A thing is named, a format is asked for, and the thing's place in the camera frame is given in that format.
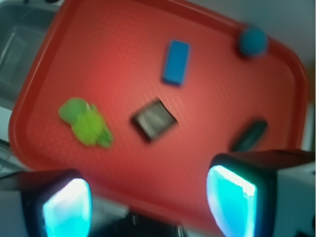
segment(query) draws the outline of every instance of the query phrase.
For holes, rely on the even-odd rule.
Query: green plush toy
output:
[[[103,116],[93,104],[80,98],[69,99],[58,111],[59,117],[71,125],[78,140],[86,146],[109,148],[113,135]]]

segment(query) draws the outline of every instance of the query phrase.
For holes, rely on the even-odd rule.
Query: red tray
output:
[[[183,0],[66,0],[26,79],[10,143],[35,170],[76,168],[92,189],[131,209],[219,235],[205,178],[217,153],[256,118],[256,150],[299,148],[307,102],[303,66],[270,39],[266,56],[241,57],[244,25]],[[161,82],[171,39],[191,45],[186,82]],[[81,145],[58,117],[71,97],[94,103],[115,141]],[[130,116],[160,98],[178,124],[152,144]]]

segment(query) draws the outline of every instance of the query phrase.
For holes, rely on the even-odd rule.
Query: metal sink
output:
[[[0,106],[12,110],[58,7],[0,1]]]

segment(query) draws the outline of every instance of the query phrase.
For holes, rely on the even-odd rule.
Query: blue ball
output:
[[[248,28],[239,38],[239,49],[245,56],[263,54],[268,49],[268,37],[258,28]]]

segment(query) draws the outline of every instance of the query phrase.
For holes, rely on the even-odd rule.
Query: cyan light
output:
[[[216,224],[225,236],[254,236],[257,200],[254,184],[216,165],[207,174],[206,194]]]
[[[47,237],[88,236],[91,212],[88,183],[73,179],[43,205]]]

